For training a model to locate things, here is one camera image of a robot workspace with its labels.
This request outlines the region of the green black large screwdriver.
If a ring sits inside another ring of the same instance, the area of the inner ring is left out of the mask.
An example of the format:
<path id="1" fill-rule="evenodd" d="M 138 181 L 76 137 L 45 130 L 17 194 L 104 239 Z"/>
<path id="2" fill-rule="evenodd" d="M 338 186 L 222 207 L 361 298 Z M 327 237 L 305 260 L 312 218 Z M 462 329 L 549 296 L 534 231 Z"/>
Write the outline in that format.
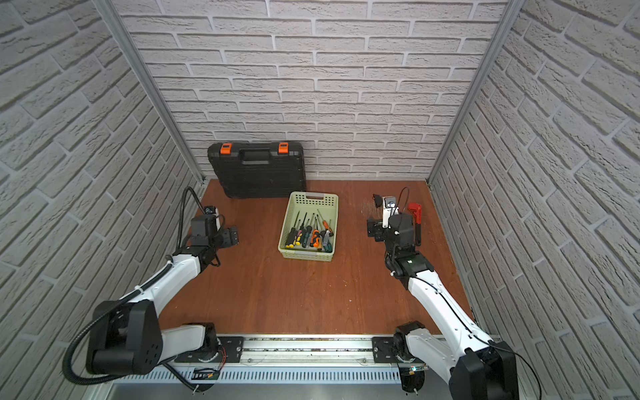
<path id="1" fill-rule="evenodd" d="M 332 236 L 333 234 L 328 230 L 323 235 L 323 251 L 325 253 L 331 253 L 333 251 L 333 245 L 331 243 Z"/>

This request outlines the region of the orange handle screwdriver slim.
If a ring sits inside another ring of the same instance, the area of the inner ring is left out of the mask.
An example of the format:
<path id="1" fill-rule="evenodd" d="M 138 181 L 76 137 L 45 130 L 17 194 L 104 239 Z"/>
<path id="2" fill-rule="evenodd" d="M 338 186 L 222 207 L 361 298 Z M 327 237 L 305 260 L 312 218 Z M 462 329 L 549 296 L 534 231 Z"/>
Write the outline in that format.
<path id="1" fill-rule="evenodd" d="M 322 235 L 320 231 L 320 225 L 318 222 L 318 215 L 314 217 L 314 230 L 312 234 L 312 245 L 314 248 L 321 248 L 322 246 Z"/>

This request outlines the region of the black yellow dotted screwdriver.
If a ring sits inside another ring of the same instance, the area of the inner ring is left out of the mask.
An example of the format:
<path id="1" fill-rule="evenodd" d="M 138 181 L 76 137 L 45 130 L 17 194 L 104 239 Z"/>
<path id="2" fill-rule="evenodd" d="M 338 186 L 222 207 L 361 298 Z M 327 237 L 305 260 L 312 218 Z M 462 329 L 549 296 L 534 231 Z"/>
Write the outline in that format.
<path id="1" fill-rule="evenodd" d="M 298 227 L 297 227 L 298 216 L 299 214 L 297 214 L 296 218 L 293 220 L 293 225 L 290 228 L 290 231 L 288 233 L 288 236 L 285 242 L 285 248 L 293 248 L 295 246 L 295 238 L 298 233 Z"/>

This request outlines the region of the yellow black short screwdriver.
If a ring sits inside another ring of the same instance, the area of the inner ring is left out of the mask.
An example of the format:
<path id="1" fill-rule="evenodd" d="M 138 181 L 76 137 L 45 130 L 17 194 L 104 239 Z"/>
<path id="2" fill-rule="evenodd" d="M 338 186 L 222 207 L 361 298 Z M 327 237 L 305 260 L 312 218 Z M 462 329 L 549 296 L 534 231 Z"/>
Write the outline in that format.
<path id="1" fill-rule="evenodd" d="M 300 246 L 300 245 L 301 245 L 301 241 L 302 241 L 302 237 L 303 237 L 303 230 L 302 230 L 302 229 L 300 229 L 300 230 L 298 230 L 298 232 L 296 233 L 296 236 L 295 236 L 295 240 L 294 240 L 294 242 L 293 242 L 293 245 L 294 245 L 294 246 Z"/>

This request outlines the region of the orange black curved screwdriver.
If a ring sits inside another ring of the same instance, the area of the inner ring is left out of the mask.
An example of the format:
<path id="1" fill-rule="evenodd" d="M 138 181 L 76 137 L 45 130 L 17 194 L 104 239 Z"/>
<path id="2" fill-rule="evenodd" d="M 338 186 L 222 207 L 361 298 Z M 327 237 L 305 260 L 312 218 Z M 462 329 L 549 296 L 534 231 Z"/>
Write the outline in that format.
<path id="1" fill-rule="evenodd" d="M 332 237 L 334 235 L 333 230 L 330 227 L 330 224 L 327 222 L 327 220 L 321 215 L 320 211 L 317 210 L 318 212 L 318 216 L 320 221 L 322 222 L 323 227 L 325 228 L 326 231 L 328 231 L 329 235 Z"/>

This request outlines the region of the clear handle screwdriver large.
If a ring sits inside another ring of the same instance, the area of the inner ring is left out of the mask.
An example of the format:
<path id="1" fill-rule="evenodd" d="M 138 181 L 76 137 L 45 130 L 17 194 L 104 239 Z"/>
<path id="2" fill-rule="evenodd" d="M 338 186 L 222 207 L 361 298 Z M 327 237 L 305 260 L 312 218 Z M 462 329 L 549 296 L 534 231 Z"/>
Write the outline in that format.
<path id="1" fill-rule="evenodd" d="M 317 214 L 317 216 L 316 216 L 316 222 L 317 222 L 317 228 L 318 228 L 320 241 L 323 241 L 325 233 L 326 233 L 326 229 L 323 226 L 322 218 L 319 216 L 319 214 Z"/>

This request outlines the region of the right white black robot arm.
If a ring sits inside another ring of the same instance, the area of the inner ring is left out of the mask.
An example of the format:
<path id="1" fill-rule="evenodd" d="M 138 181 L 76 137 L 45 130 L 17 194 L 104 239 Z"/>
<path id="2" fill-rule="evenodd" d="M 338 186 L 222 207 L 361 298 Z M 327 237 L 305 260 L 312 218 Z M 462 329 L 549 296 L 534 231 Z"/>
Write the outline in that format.
<path id="1" fill-rule="evenodd" d="M 496 343 L 462 310 L 434 266 L 416 248 L 413 218 L 398 213 L 370 218 L 368 236 L 385 245 L 385 265 L 431 316 L 443 339 L 421 323 L 398 327 L 394 338 L 401 360 L 417 358 L 448 384 L 454 399 L 517 399 L 515 352 Z"/>

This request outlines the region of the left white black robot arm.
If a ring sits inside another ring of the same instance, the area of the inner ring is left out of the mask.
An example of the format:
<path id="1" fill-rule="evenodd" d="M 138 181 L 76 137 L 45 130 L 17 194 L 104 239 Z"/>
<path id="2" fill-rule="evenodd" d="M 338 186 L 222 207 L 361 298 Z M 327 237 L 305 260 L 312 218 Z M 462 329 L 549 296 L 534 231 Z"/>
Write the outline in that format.
<path id="1" fill-rule="evenodd" d="M 217 251 L 238 244 L 235 226 L 224 228 L 218 216 L 192 220 L 190 244 L 167 256 L 158 272 L 118 301 L 105 301 L 94 310 L 89 331 L 86 370 L 95 375 L 144 375 L 162 361 L 195 352 L 209 361 L 220 353 L 212 323 L 189 323 L 162 330 L 159 316 L 190 281 L 208 267 L 218 267 Z"/>

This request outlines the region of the light green plastic bin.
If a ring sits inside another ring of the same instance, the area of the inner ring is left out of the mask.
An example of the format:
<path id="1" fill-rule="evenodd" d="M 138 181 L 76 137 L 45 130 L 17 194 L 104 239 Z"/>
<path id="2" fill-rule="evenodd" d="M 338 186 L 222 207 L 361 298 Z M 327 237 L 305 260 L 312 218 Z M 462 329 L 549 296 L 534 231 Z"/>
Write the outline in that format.
<path id="1" fill-rule="evenodd" d="M 331 262 L 333 260 L 333 255 L 335 254 L 337 240 L 338 205 L 338 195 L 336 194 L 292 192 L 289 197 L 288 208 L 278 242 L 278 251 L 280 251 L 281 255 L 288 259 Z M 317 210 L 319 210 L 321 215 L 327 220 L 334 232 L 334 235 L 331 237 L 333 251 L 331 253 L 325 253 L 323 251 L 323 247 L 321 249 L 317 249 L 311 247 L 310 243 L 307 248 L 303 248 L 302 245 L 294 246 L 293 248 L 285 248 L 288 233 L 297 214 L 299 214 L 297 223 L 298 230 L 305 213 L 308 214 L 304 224 L 305 228 L 311 218 L 313 220 L 314 230 L 314 217 L 318 214 Z"/>

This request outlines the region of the red pipe wrench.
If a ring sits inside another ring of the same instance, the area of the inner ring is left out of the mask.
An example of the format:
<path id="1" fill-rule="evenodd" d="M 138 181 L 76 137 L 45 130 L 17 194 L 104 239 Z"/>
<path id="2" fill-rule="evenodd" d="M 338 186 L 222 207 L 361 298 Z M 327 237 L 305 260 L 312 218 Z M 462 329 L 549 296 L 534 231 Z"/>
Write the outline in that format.
<path id="1" fill-rule="evenodd" d="M 408 211 L 413 216 L 415 245 L 420 246 L 422 244 L 422 206 L 419 203 L 410 203 Z"/>

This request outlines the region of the small black metal clamp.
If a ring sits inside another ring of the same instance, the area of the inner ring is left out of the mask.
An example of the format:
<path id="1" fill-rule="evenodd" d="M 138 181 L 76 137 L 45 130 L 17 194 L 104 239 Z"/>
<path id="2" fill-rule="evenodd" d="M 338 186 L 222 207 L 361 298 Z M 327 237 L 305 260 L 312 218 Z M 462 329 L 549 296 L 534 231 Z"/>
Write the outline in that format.
<path id="1" fill-rule="evenodd" d="M 381 206 L 383 206 L 383 198 L 380 195 L 374 194 L 373 200 L 376 208 L 381 208 Z"/>

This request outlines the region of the black plastic tool case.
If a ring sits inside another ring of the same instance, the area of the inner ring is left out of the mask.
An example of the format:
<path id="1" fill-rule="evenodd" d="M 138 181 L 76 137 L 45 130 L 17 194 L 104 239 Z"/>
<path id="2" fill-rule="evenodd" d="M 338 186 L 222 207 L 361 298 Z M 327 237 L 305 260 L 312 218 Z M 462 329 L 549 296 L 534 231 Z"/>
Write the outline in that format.
<path id="1" fill-rule="evenodd" d="M 214 143 L 208 161 L 229 198 L 287 198 L 307 190 L 299 142 Z"/>

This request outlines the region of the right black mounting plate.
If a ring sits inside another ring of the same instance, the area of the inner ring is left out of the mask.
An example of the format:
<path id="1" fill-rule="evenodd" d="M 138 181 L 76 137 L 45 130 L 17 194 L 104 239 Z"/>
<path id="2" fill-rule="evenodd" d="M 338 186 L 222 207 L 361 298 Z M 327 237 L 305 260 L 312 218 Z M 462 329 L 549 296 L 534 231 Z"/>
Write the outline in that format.
<path id="1" fill-rule="evenodd" d="M 413 363 L 415 361 L 402 335 L 373 337 L 372 348 L 375 363 Z"/>

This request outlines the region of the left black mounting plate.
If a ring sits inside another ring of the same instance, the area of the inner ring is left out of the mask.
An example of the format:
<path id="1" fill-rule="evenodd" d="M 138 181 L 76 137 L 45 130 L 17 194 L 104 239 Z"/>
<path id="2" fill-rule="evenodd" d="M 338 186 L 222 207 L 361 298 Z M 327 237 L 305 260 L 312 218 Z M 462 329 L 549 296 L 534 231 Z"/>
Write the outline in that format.
<path id="1" fill-rule="evenodd" d="M 226 356 L 226 363 L 239 363 L 243 354 L 244 337 L 242 336 L 221 336 L 218 337 L 219 345 L 216 354 L 207 353 L 202 350 L 183 353 L 175 358 L 175 363 L 213 363 L 221 364 L 223 356 Z"/>

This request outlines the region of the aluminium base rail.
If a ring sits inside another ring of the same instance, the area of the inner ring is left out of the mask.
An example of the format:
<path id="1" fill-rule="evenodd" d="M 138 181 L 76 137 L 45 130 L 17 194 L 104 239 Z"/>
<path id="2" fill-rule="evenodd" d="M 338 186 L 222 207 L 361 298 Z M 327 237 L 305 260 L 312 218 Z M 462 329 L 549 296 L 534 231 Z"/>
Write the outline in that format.
<path id="1" fill-rule="evenodd" d="M 425 328 L 420 328 L 418 333 L 426 341 L 429 353 L 419 354 L 417 351 L 408 350 L 415 357 L 413 363 L 398 363 L 400 365 L 424 365 L 427 357 L 435 358 L 437 361 L 447 361 L 456 363 L 457 358 L 453 355 L 444 336 L 432 335 Z M 165 362 L 174 361 L 183 353 L 202 350 L 207 353 L 216 354 L 218 352 L 218 337 L 212 339 L 211 348 L 199 348 L 196 350 L 183 350 L 178 352 L 169 349 L 167 344 L 159 346 L 153 344 L 149 350 L 144 349 L 133 373 L 145 375 L 156 366 Z M 372 336 L 368 335 L 247 335 L 244 337 L 243 354 L 239 363 L 249 365 L 285 365 L 285 364 L 347 364 L 356 363 L 359 365 L 374 364 Z M 200 363 L 207 368 L 215 368 L 226 363 L 226 356 L 223 356 L 221 364 Z"/>

